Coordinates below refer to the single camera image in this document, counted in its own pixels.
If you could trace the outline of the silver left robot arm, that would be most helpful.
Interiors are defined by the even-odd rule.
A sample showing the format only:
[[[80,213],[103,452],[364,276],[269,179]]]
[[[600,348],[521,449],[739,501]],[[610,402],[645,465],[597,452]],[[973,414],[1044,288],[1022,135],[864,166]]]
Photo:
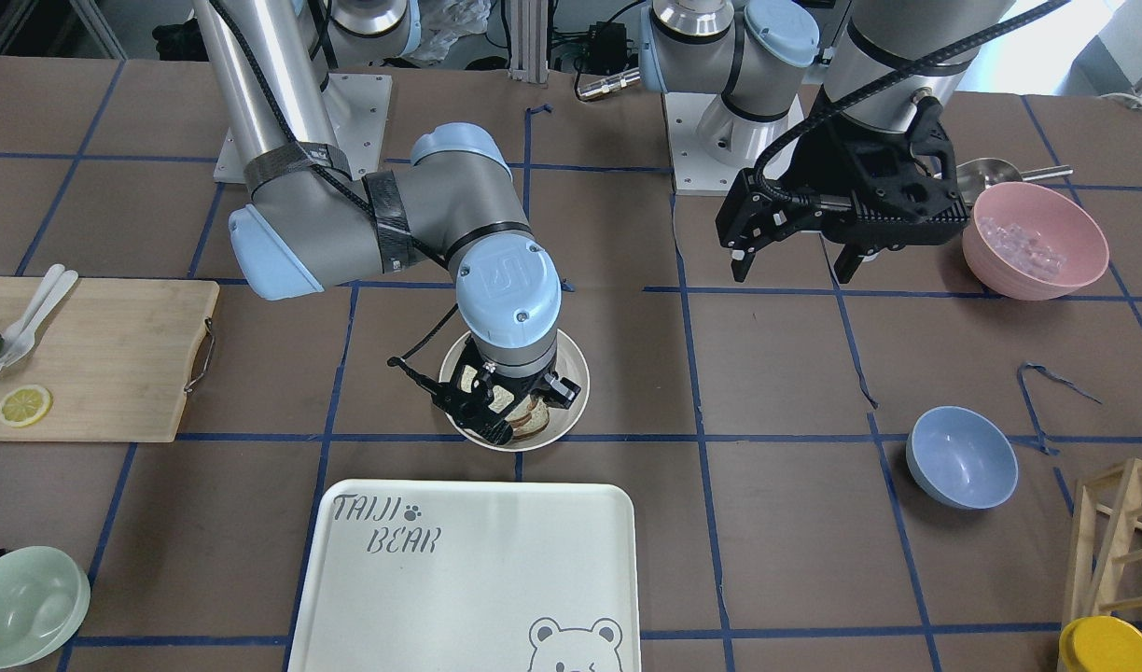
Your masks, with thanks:
[[[798,232],[841,245],[837,280],[866,257],[946,245],[970,222],[940,119],[976,51],[946,48],[994,31],[1007,1],[853,1],[810,114],[794,125],[821,25],[794,1],[648,1],[640,80],[707,94],[707,152],[734,167],[716,217],[731,272]]]

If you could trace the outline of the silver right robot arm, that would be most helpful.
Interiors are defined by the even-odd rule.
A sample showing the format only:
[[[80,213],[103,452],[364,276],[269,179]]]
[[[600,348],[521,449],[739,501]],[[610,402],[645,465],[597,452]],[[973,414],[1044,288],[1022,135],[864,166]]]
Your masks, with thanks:
[[[309,41],[346,57],[409,51],[413,1],[198,1],[207,56],[230,111],[248,205],[230,242],[265,301],[399,273],[433,261],[455,285],[467,331],[439,378],[389,358],[475,443],[528,451],[566,434],[587,408],[582,352],[558,329],[562,279],[536,240],[493,137],[472,123],[415,142],[405,173],[356,165],[368,112],[341,97]]]

